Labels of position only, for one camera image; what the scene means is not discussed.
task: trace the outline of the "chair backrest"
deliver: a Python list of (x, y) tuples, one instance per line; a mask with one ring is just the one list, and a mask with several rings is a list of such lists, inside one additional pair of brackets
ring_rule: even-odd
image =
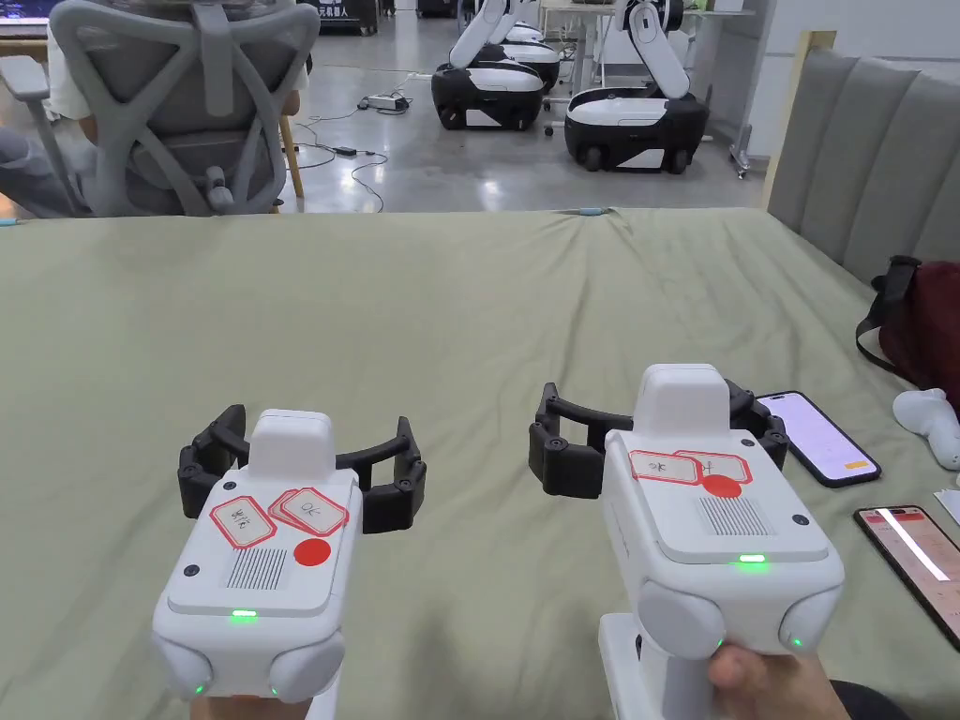
[(960, 260), (960, 85), (812, 51), (767, 209), (865, 282)]
[[(309, 5), (243, 19), (215, 2), (171, 7), (173, 19), (86, 0), (51, 12), (97, 121), (84, 197), (98, 215), (265, 212), (286, 180), (280, 111), (319, 15)], [(227, 204), (210, 192), (219, 176)]]

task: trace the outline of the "gray sofa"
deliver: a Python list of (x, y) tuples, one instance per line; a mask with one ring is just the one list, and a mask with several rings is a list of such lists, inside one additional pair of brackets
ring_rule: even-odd
[(865, 282), (960, 260), (960, 85), (812, 51), (767, 209)]

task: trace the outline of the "red bag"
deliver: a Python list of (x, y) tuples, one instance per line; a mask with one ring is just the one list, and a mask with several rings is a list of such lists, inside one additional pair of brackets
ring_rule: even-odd
[[(942, 388), (960, 416), (960, 263), (895, 255), (885, 276), (871, 283), (876, 299), (856, 328), (856, 346), (870, 362), (921, 390)], [(890, 362), (860, 344), (880, 328)]]

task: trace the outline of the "speaker grille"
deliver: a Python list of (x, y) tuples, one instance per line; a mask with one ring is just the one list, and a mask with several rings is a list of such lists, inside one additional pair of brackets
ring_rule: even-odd
[(776, 534), (756, 505), (745, 497), (702, 497), (700, 507), (713, 535), (770, 537)]
[(279, 548), (248, 547), (233, 554), (226, 587), (243, 590), (276, 590), (287, 560)]

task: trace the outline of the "green tablecloth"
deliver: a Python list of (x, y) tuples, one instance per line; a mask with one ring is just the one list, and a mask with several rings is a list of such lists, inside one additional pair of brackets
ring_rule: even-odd
[[(960, 656), (850, 519), (951, 482), (858, 357), (867, 288), (753, 210), (46, 221), (0, 230), (0, 718), (161, 720), (154, 603), (189, 533), (178, 451), (243, 402), (327, 412), (341, 450), (407, 415), (409, 532), (362, 538), (338, 720), (612, 717), (596, 645), (625, 592), (597, 503), (526, 468), (547, 380), (629, 412), (655, 362), (801, 390), (884, 466), (786, 474), (847, 566), (821, 655), (916, 720)], [(381, 470), (381, 480), (385, 476)]]

